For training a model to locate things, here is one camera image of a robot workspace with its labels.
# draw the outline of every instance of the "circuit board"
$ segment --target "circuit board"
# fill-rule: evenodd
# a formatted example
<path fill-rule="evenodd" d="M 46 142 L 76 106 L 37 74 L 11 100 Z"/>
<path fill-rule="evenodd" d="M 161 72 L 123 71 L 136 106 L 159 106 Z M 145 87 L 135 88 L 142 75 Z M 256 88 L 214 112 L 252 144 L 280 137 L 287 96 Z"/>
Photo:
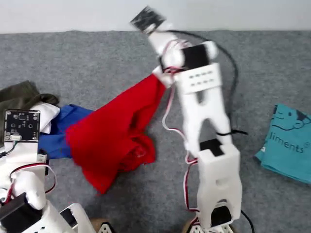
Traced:
<path fill-rule="evenodd" d="M 4 141 L 38 142 L 40 111 L 7 109 L 4 117 Z"/>
<path fill-rule="evenodd" d="M 156 13 L 149 6 L 145 7 L 132 21 L 136 28 L 141 30 L 143 33 L 150 34 L 156 30 L 166 19 Z"/>

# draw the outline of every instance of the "cartoon face print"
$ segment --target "cartoon face print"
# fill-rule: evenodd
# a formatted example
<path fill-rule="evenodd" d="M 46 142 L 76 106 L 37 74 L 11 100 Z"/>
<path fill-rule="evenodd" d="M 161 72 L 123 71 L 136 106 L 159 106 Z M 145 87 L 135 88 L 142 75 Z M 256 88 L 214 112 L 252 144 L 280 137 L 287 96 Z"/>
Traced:
<path fill-rule="evenodd" d="M 301 129 L 306 124 L 311 123 L 311 120 L 307 115 L 299 110 L 294 110 L 290 108 L 279 109 L 275 107 L 274 118 L 278 119 L 277 125 L 272 125 L 273 127 L 278 127 L 282 130 L 293 130 Z"/>

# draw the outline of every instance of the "white wall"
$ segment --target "white wall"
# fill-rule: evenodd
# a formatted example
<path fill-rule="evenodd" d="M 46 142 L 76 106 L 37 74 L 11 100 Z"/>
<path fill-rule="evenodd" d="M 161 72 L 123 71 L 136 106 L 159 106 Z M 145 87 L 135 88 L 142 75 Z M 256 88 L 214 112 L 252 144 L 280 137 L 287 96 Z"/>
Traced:
<path fill-rule="evenodd" d="M 311 29 L 311 0 L 0 0 L 0 33 L 133 30 L 146 5 L 183 30 Z"/>

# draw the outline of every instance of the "red and white wire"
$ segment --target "red and white wire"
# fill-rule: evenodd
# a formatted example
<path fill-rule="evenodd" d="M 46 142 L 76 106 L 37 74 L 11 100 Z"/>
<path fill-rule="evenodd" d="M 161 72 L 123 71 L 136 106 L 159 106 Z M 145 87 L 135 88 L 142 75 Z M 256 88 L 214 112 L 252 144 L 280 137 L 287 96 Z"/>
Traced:
<path fill-rule="evenodd" d="M 171 48 L 170 45 L 172 42 L 176 42 Z M 166 47 L 164 48 L 163 50 L 163 53 L 162 55 L 165 55 L 165 53 L 168 51 L 168 49 L 172 49 L 173 47 L 175 47 L 177 44 L 181 43 L 180 40 L 176 39 L 176 40 L 172 40 L 170 41 L 169 43 L 167 43 Z M 188 44 L 187 42 L 183 42 L 183 47 L 187 47 Z M 181 130 L 179 129 L 176 129 L 176 128 L 170 128 L 167 126 L 166 124 L 166 118 L 171 110 L 171 107 L 172 107 L 172 103 L 173 103 L 173 99 L 174 99 L 174 95 L 175 95 L 175 90 L 176 90 L 176 86 L 175 86 L 175 82 L 174 82 L 174 75 L 176 73 L 178 73 L 180 71 L 181 67 L 167 67 L 165 68 L 164 72 L 165 73 L 170 73 L 171 74 L 171 79 L 172 79 L 172 85 L 171 85 L 171 92 L 170 92 L 170 96 L 169 96 L 169 100 L 168 100 L 168 104 L 167 104 L 167 107 L 166 107 L 166 110 L 165 110 L 165 113 L 164 113 L 164 116 L 162 118 L 162 125 L 163 127 L 168 130 L 168 131 L 173 131 L 173 132 L 176 132 L 178 133 L 183 141 L 184 141 L 184 144 L 186 145 L 187 144 L 187 138 L 186 136 L 181 132 Z M 186 156 L 185 156 L 185 163 L 188 164 L 188 169 L 186 170 L 185 172 L 185 175 L 184 175 L 184 181 L 183 181 L 183 189 L 184 189 L 184 201 L 185 201 L 185 206 L 187 208 L 187 210 L 191 211 L 191 212 L 199 212 L 199 210 L 197 208 L 189 208 L 189 197 L 188 197 L 188 185 L 187 185 L 187 182 L 188 182 L 188 175 L 189 175 L 189 171 L 190 171 L 190 168 L 192 165 L 195 165 L 197 164 L 197 159 L 192 159 L 190 160 L 189 159 L 189 156 L 190 156 L 190 151 L 188 149 L 186 149 Z M 198 217 L 195 217 L 190 225 L 198 225 L 199 224 L 199 218 Z"/>
<path fill-rule="evenodd" d="M 188 166 L 188 168 L 185 172 L 184 181 L 183 181 L 185 206 L 186 206 L 187 210 L 189 210 L 191 212 L 199 212 L 199 210 L 197 208 L 189 208 L 189 197 L 188 197 L 188 176 L 189 176 L 191 166 L 196 165 L 196 164 L 198 164 L 198 162 L 194 162 Z"/>
<path fill-rule="evenodd" d="M 8 192 L 7 192 L 7 196 L 4 200 L 4 203 L 7 203 L 10 199 L 11 199 L 11 195 L 12 195 L 12 192 L 13 192 L 13 187 L 14 187 L 14 182 L 15 182 L 15 179 L 12 178 L 12 175 L 15 173 L 15 172 L 18 172 L 18 171 L 22 171 L 22 170 L 25 170 L 25 169 L 29 169 L 31 167 L 41 167 L 41 166 L 44 166 L 44 167 L 47 167 L 54 175 L 54 183 L 53 183 L 53 186 L 51 188 L 49 188 L 47 191 L 45 191 L 46 194 L 52 192 L 54 190 L 54 188 L 57 186 L 57 178 L 56 178 L 56 174 L 55 172 L 53 171 L 53 169 L 45 164 L 45 163 L 34 163 L 34 164 L 27 164 L 27 165 L 23 165 L 23 166 L 19 166 L 17 168 L 15 168 L 11 174 L 10 174 L 10 180 L 11 180 L 11 184 L 9 186 L 9 189 L 8 189 Z"/>

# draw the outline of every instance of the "olive green cloth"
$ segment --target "olive green cloth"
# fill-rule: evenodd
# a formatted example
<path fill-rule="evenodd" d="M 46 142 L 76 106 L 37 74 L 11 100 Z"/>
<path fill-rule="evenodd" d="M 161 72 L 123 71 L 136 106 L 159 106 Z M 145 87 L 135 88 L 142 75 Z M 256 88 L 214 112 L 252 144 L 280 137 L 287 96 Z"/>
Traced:
<path fill-rule="evenodd" d="M 39 101 L 58 104 L 58 98 L 52 94 L 40 94 L 30 81 L 9 86 L 0 91 L 0 147 L 3 146 L 3 120 L 6 109 L 28 110 Z"/>

